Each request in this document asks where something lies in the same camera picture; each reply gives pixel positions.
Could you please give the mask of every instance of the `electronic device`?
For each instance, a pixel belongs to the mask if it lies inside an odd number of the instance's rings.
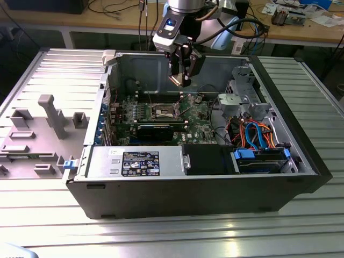
[[[80,15],[88,0],[5,0],[11,10],[65,12]]]
[[[279,92],[304,69],[208,55],[181,91],[163,53],[39,52],[0,108],[0,178],[62,178],[92,219],[278,211],[332,177]]]
[[[274,15],[271,18],[271,23],[282,26],[289,25],[304,25],[306,22],[306,15],[298,10],[289,10],[284,6],[278,6]]]
[[[243,22],[254,23],[254,36],[265,32],[264,24],[257,19],[242,18],[248,5],[235,0],[168,0],[164,7],[164,17],[153,37],[158,50],[164,51],[169,59],[169,78],[179,87],[191,85],[191,78],[199,74],[205,56],[195,46],[205,45],[223,50],[233,35],[243,37],[235,30]]]

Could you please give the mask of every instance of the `side panel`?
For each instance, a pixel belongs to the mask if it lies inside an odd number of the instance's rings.
[[[267,91],[267,94],[273,100],[273,105],[277,107],[276,112],[279,112],[281,114],[291,134],[294,136],[297,144],[301,148],[301,151],[306,156],[312,169],[319,175],[316,176],[318,180],[315,182],[315,184],[308,189],[308,192],[314,192],[320,186],[328,182],[332,178],[332,175],[321,159],[317,150],[312,145],[312,142],[309,140],[307,134],[300,126],[298,120],[295,118],[294,114],[290,110],[289,106],[285,102],[281,93],[274,84],[274,81],[270,78],[269,74],[260,62],[259,58],[256,56],[252,56],[250,60],[256,70],[256,77],[259,77],[262,84],[264,85],[264,89]]]
[[[314,176],[206,180],[69,182],[91,219],[278,211]]]

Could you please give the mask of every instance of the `wooden workbench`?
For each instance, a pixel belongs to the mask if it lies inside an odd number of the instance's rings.
[[[116,0],[103,0],[104,5],[115,3]],[[284,25],[275,26],[271,24],[271,16],[260,12],[267,0],[252,0],[252,8],[255,15],[266,25],[270,26],[267,42],[288,45],[309,45],[335,47],[343,35],[343,26],[327,28],[311,20],[307,20],[304,26]],[[128,0],[125,4],[115,6],[111,10],[125,8],[137,4],[137,0]],[[102,10],[101,2],[96,1],[92,8]],[[155,4],[148,5],[148,28],[151,30],[156,17]],[[162,19],[163,4],[159,4],[159,21]],[[344,11],[344,6],[332,4],[330,11]],[[66,13],[34,12],[34,11],[11,11],[11,17],[23,27],[43,30],[58,30],[62,33],[66,47],[73,48],[73,41],[70,37],[71,31],[98,32],[112,34],[138,34],[139,11],[138,7],[124,10],[118,19],[106,16],[102,13],[95,13],[85,9],[81,15],[70,15]],[[0,24],[2,26],[13,26],[5,14],[0,10]],[[141,28],[145,25],[145,18],[142,18]],[[245,24],[241,34],[252,34],[248,24]]]

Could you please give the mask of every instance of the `blue latch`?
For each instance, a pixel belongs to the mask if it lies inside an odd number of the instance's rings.
[[[98,137],[95,137],[95,144],[101,144],[102,143],[102,139],[101,138],[98,138]]]
[[[102,129],[104,127],[104,123],[98,122],[97,128]]]
[[[234,152],[234,157],[238,159],[254,159],[254,152],[251,149],[237,149]]]
[[[284,155],[286,156],[287,159],[290,159],[290,151],[288,149],[284,149]]]
[[[63,164],[64,169],[76,169],[77,163],[76,160],[66,160]]]

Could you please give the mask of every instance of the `paper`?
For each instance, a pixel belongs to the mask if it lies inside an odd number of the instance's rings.
[[[278,6],[278,4],[266,4],[262,10],[262,13],[265,13],[267,15],[274,15],[275,10]]]
[[[311,20],[313,22],[318,23],[318,24],[324,25],[324,26],[326,26],[328,28],[333,27],[333,26],[338,24],[335,19],[332,19],[332,18],[324,16],[324,15],[320,16],[320,17],[317,17],[317,18],[313,18]]]

